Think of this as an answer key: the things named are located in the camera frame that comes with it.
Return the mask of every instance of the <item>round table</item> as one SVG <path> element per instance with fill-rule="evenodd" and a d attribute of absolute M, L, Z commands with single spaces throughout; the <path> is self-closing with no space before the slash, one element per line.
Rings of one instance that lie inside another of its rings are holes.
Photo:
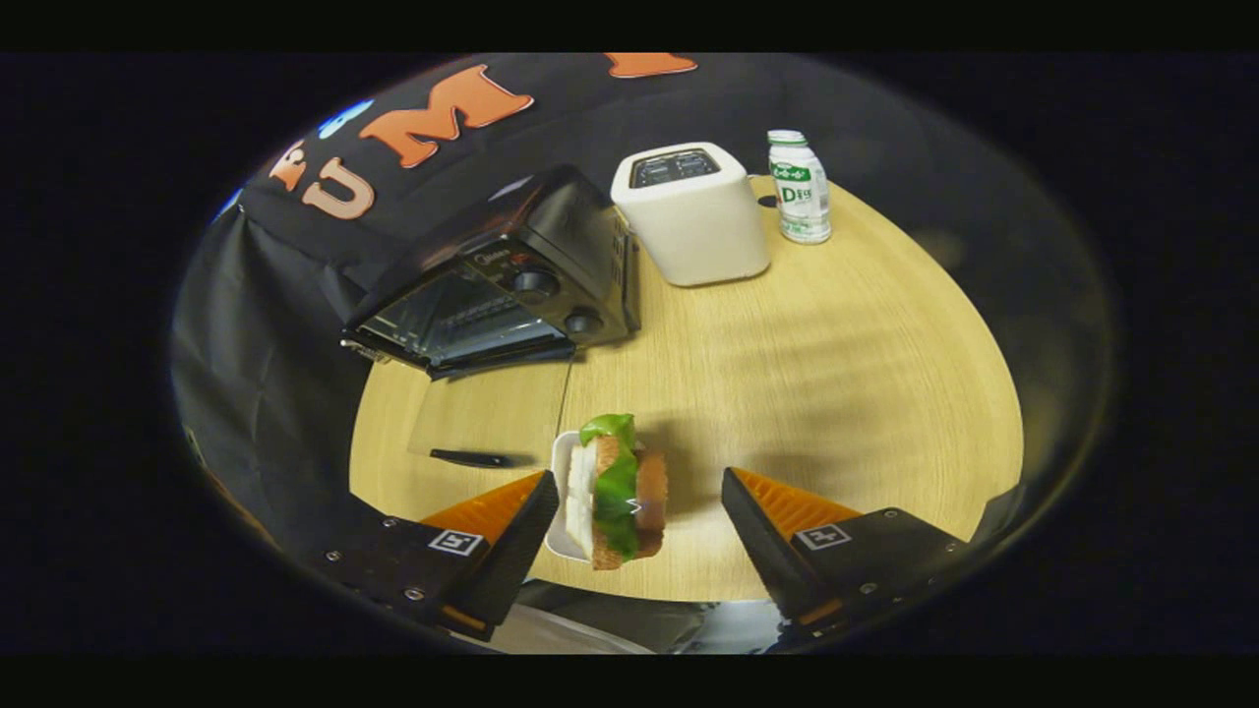
<path fill-rule="evenodd" d="M 757 197 L 773 179 L 749 178 Z M 530 576 L 687 602 L 768 597 L 720 503 L 743 467 L 861 513 L 898 506 L 969 540 L 985 504 L 1019 481 L 1015 385 L 987 325 L 946 271 L 865 203 L 831 185 L 833 233 L 802 246 L 762 210 L 757 277 L 666 283 L 640 253 L 642 330 L 572 362 L 431 382 L 375 364 L 363 392 L 350 491 L 384 514 L 428 514 L 544 469 L 563 431 L 633 413 L 669 460 L 665 544 L 618 571 L 539 548 Z M 531 459 L 485 470 L 428 456 Z"/>

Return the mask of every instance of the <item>white toaster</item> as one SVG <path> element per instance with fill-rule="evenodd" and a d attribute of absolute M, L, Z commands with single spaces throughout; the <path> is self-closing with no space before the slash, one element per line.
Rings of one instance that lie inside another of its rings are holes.
<path fill-rule="evenodd" d="M 769 266 L 748 171 L 711 142 L 626 157 L 612 200 L 672 285 L 745 278 Z"/>

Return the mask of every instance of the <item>bottle cap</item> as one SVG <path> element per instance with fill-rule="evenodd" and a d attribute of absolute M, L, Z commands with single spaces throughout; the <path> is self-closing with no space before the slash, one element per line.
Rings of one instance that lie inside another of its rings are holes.
<path fill-rule="evenodd" d="M 769 131 L 771 145 L 808 145 L 805 134 L 798 130 L 772 130 Z"/>

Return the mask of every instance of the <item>lettuce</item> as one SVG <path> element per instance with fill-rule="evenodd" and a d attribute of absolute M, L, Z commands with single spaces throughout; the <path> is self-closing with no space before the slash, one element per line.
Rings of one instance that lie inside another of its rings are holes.
<path fill-rule="evenodd" d="M 638 489 L 638 459 L 635 457 L 633 414 L 606 414 L 585 423 L 579 436 L 588 445 L 601 435 L 617 438 L 617 460 L 594 482 L 594 525 L 608 538 L 608 547 L 632 561 L 638 554 L 638 528 L 632 504 Z"/>

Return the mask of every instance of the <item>plastic bottle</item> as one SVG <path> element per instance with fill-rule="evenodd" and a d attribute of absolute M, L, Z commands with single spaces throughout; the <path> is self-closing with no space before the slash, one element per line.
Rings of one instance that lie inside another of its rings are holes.
<path fill-rule="evenodd" d="M 778 189 L 778 228 L 796 243 L 831 238 L 831 188 L 826 170 L 797 130 L 769 131 L 769 174 Z"/>

